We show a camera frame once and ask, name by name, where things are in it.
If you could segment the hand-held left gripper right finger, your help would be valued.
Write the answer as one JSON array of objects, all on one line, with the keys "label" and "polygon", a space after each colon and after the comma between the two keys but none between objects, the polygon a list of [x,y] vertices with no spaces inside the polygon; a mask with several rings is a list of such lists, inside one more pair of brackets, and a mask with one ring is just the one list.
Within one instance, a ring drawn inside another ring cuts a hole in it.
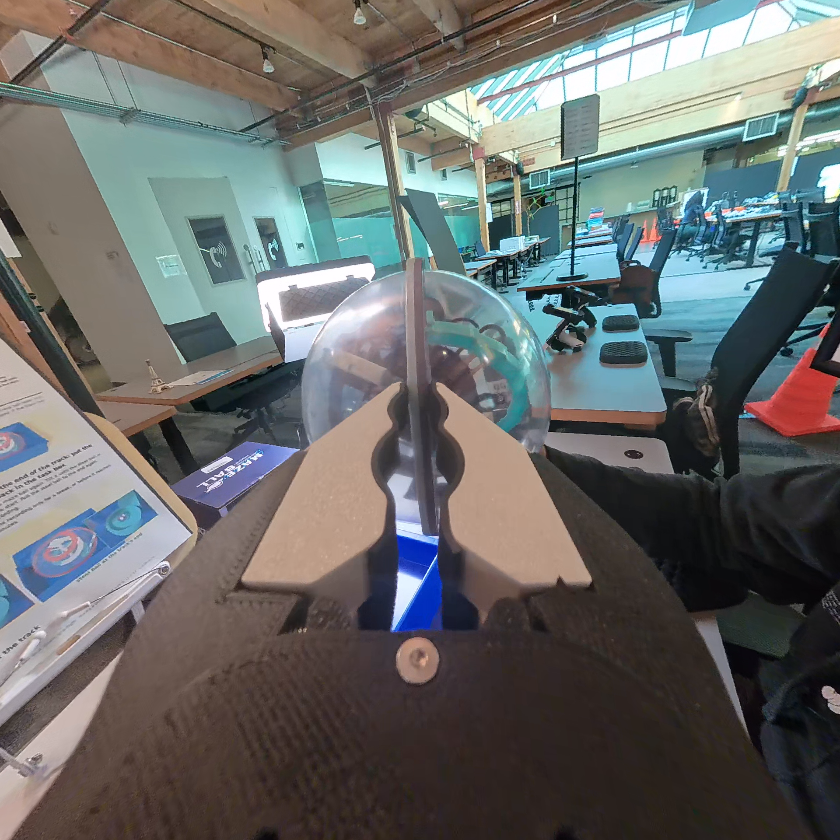
[{"label": "hand-held left gripper right finger", "polygon": [[446,385],[421,397],[421,524],[437,535],[442,615],[592,585],[529,452]]}]

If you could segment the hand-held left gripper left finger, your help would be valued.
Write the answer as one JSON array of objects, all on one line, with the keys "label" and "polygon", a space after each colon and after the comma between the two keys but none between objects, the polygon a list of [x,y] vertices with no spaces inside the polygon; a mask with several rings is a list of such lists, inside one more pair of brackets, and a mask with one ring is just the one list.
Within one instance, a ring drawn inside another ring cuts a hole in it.
[{"label": "hand-held left gripper left finger", "polygon": [[240,583],[328,598],[355,615],[392,615],[398,545],[387,481],[407,388],[388,385],[306,450]]}]

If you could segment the blue plastic bin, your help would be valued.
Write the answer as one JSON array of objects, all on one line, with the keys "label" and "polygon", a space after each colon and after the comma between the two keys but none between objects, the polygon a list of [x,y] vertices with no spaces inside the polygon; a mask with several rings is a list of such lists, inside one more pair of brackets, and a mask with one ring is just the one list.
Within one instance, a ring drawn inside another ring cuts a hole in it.
[{"label": "blue plastic bin", "polygon": [[392,631],[412,633],[442,628],[442,582],[438,539],[398,523],[398,569]]}]

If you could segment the clear plastic maze ball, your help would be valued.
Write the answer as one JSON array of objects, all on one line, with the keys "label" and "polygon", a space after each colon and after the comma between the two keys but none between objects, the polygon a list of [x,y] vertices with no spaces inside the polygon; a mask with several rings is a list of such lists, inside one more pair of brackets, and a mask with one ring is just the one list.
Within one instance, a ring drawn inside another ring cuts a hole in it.
[{"label": "clear plastic maze ball", "polygon": [[549,432],[550,374],[542,342],[503,296],[477,280],[398,271],[353,291],[322,325],[304,364],[303,423],[314,443],[397,382],[446,386],[538,453]]}]

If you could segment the dark blue cardboard box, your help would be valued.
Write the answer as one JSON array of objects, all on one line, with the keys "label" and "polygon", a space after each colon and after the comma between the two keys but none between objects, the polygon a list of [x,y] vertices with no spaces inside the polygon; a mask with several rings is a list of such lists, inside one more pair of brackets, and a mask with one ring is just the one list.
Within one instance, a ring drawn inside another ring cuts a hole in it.
[{"label": "dark blue cardboard box", "polygon": [[172,490],[205,532],[298,452],[297,448],[245,442],[179,480]]}]

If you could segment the long pale desk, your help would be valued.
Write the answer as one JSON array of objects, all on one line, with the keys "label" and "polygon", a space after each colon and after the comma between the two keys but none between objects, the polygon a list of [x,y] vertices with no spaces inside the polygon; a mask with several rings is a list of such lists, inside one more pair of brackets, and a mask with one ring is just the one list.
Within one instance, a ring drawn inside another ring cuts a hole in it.
[{"label": "long pale desk", "polygon": [[644,343],[642,329],[608,333],[602,321],[608,316],[635,314],[631,305],[595,308],[596,325],[587,330],[587,341],[578,352],[545,349],[550,376],[551,419],[555,422],[616,424],[655,429],[667,413],[664,394],[654,363],[615,366],[600,360],[601,347],[610,341]]}]

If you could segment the brown wooden desk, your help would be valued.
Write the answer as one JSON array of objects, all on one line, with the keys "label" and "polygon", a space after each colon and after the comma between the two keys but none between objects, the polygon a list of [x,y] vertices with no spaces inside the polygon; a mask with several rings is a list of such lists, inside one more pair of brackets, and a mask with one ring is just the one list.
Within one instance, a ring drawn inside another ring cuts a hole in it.
[{"label": "brown wooden desk", "polygon": [[175,373],[163,377],[170,385],[152,393],[151,378],[133,381],[97,395],[100,403],[144,406],[174,406],[191,403],[266,368],[283,363],[273,339],[267,335],[222,350],[195,362],[181,364]]}]

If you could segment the spare hand-held gripper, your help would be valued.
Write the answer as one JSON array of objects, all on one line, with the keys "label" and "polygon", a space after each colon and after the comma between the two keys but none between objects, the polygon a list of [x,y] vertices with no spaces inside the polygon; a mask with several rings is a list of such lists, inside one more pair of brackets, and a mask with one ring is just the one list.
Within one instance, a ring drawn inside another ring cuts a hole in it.
[{"label": "spare hand-held gripper", "polygon": [[557,353],[566,350],[573,354],[581,352],[587,342],[586,331],[597,326],[597,318],[587,307],[569,309],[547,303],[542,312],[559,320],[543,343],[544,349]]}]

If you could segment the black office chair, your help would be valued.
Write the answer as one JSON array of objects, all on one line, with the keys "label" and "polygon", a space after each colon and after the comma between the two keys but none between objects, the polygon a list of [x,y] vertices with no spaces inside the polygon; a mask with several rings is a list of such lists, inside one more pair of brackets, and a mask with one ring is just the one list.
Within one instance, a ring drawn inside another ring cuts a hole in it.
[{"label": "black office chair", "polygon": [[837,274],[837,258],[822,262],[783,249],[719,342],[710,373],[724,477],[740,469],[739,416],[750,390]]},{"label": "black office chair", "polygon": [[[166,324],[175,347],[185,362],[195,362],[218,352],[233,349],[236,342],[216,312],[201,318]],[[234,429],[234,439],[263,432],[271,444],[278,445],[271,422],[275,419],[272,404],[285,400],[299,385],[304,361],[270,366],[243,380],[220,388],[192,401],[199,413],[231,414],[245,422]]]}]

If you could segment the white light panel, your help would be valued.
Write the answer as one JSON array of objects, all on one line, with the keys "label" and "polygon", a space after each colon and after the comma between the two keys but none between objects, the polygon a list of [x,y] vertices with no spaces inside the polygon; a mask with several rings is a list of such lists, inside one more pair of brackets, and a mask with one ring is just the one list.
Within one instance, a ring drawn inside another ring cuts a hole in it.
[{"label": "white light panel", "polygon": [[368,255],[257,273],[260,314],[282,360],[304,361],[333,311],[374,278]]}]

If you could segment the wooden instruction board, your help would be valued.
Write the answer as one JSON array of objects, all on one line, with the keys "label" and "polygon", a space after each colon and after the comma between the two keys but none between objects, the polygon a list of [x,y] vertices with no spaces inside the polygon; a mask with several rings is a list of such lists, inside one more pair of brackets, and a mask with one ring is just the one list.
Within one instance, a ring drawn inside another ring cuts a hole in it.
[{"label": "wooden instruction board", "polygon": [[[128,439],[2,339],[1,665],[59,613],[196,544],[194,516]],[[162,581],[79,615],[1,685],[5,723]]]}]

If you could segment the orange traffic cone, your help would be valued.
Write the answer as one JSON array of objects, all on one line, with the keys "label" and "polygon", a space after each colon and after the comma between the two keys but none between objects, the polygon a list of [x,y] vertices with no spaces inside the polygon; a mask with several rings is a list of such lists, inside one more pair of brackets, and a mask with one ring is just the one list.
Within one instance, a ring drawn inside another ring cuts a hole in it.
[{"label": "orange traffic cone", "polygon": [[788,438],[837,432],[828,410],[838,379],[812,368],[815,355],[816,348],[804,352],[771,399],[746,403],[746,413]]}]

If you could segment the black backpack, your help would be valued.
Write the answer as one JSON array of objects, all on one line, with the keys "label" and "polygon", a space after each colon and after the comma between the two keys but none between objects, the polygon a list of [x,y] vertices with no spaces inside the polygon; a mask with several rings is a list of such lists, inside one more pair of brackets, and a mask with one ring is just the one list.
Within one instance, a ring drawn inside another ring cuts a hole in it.
[{"label": "black backpack", "polygon": [[763,668],[764,761],[814,838],[839,838],[839,586]]}]

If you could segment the black sign stand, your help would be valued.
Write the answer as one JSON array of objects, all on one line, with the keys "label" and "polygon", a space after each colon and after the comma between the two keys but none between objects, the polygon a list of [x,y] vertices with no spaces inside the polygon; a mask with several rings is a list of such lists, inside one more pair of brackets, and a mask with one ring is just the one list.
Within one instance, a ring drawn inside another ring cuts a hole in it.
[{"label": "black sign stand", "polygon": [[566,101],[561,107],[561,151],[565,159],[572,159],[572,217],[570,238],[570,266],[563,280],[571,287],[587,278],[576,269],[576,227],[579,218],[581,158],[596,154],[599,148],[601,100],[597,93]]}]

